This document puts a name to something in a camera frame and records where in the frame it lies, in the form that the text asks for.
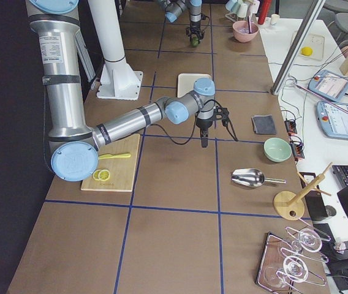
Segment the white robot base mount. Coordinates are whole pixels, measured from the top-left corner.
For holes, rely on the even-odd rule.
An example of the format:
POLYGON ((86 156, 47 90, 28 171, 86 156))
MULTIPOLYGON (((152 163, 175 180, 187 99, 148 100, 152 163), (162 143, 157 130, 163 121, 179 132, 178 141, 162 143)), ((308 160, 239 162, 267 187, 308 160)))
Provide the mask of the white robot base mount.
POLYGON ((104 57, 97 97, 137 100, 143 73, 127 63, 115 1, 92 0, 88 4, 104 57))

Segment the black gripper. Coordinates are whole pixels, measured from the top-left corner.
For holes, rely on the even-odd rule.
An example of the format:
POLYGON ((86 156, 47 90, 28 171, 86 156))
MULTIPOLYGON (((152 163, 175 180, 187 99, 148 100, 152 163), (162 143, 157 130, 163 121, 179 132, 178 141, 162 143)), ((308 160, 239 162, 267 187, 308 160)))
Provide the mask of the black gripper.
POLYGON ((207 118, 197 118, 196 119, 196 126, 200 129, 200 139, 202 148, 206 148, 208 146, 208 129, 212 126, 213 119, 207 118))
POLYGON ((188 36, 190 40, 192 39, 202 40, 204 38, 204 30, 202 30, 201 28, 188 26, 186 28, 186 35, 188 36))

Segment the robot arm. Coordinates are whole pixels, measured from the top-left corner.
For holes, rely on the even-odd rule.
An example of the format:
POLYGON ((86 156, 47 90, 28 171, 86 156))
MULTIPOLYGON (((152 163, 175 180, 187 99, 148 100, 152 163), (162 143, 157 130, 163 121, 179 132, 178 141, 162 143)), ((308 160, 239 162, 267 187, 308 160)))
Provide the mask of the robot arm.
MULTIPOLYGON (((98 96, 135 100, 143 74, 126 61, 114 1, 90 1, 89 8, 103 54, 104 66, 98 96)), ((31 29, 39 37, 43 63, 43 86, 48 96, 52 128, 48 133, 51 167, 66 181, 91 176, 98 165, 98 150, 162 119, 174 124, 191 115, 200 129, 202 146, 214 116, 215 85, 210 77, 194 82, 180 97, 162 97, 109 122, 89 127, 81 91, 79 63, 89 63, 83 48, 77 1, 27 1, 31 29)))
POLYGON ((164 11, 165 18, 174 23, 183 12, 189 13, 189 26, 186 28, 186 35, 192 46, 197 46, 203 40, 205 31, 201 28, 202 20, 206 15, 202 13, 202 0, 157 0, 155 1, 164 11))

